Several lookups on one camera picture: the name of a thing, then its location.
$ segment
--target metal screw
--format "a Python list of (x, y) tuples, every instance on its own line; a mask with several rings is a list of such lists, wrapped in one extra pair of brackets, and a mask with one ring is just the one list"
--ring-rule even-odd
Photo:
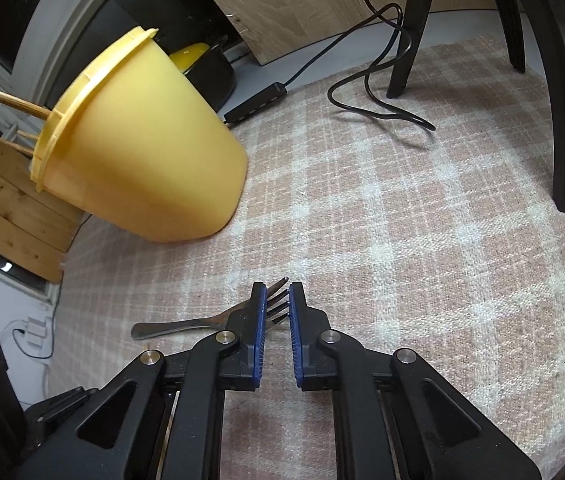
[(400, 362), (403, 362), (406, 365), (413, 363), (417, 357), (415, 352), (410, 348), (401, 348), (395, 356)]
[(144, 365), (154, 365), (160, 361), (160, 353), (157, 350), (145, 350), (140, 354), (140, 362)]
[(340, 332), (335, 330), (325, 330), (320, 337), (325, 343), (338, 343), (340, 340)]
[(236, 334), (230, 330), (221, 330), (216, 334), (216, 341), (222, 345), (228, 345), (236, 338)]

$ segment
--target yellow lid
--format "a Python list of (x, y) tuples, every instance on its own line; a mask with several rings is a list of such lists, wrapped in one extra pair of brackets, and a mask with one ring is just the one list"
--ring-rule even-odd
[(194, 43), (169, 54), (169, 59), (174, 62), (180, 72), (185, 72), (209, 49), (206, 43)]
[(31, 177), (38, 191), (42, 191), (42, 178), (51, 152), (73, 118), (78, 116), (77, 111), (88, 104), (94, 91), (125, 58), (153, 38), (157, 32), (156, 28), (133, 28), (89, 63), (65, 90), (45, 121), (34, 148)]

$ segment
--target black pot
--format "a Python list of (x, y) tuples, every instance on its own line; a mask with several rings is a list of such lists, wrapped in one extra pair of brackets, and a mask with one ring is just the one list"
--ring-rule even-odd
[(214, 44), (184, 75), (215, 112), (227, 102), (236, 87), (236, 73), (222, 52), (224, 39)]

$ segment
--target yellow bucket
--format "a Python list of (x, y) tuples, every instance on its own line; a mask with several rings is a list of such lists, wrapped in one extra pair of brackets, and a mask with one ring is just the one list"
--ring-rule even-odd
[(233, 215), (247, 156), (156, 32), (134, 28), (76, 78), (42, 128), (31, 176), (149, 240), (201, 238)]

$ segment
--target fork tine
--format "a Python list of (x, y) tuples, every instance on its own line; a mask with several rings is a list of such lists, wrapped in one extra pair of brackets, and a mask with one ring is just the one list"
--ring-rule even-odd
[(267, 308), (274, 306), (276, 303), (278, 303), (278, 301), (280, 301), (282, 298), (284, 298), (288, 294), (289, 294), (289, 289), (286, 288), (280, 294), (277, 294), (276, 296), (274, 296), (270, 300), (267, 300)]
[(279, 282), (276, 282), (272, 286), (270, 286), (267, 289), (267, 298), (269, 298), (272, 294), (275, 294), (276, 292), (278, 292), (284, 286), (284, 284), (287, 283), (288, 281), (289, 281), (288, 278), (283, 278)]
[(289, 317), (289, 313), (285, 312), (282, 316), (278, 316), (276, 319), (272, 319), (272, 324), (277, 325), (278, 323), (284, 321)]
[(267, 318), (278, 314), (279, 312), (283, 311), (289, 306), (289, 301), (285, 301), (284, 303), (280, 303), (278, 306), (274, 306), (267, 311)]

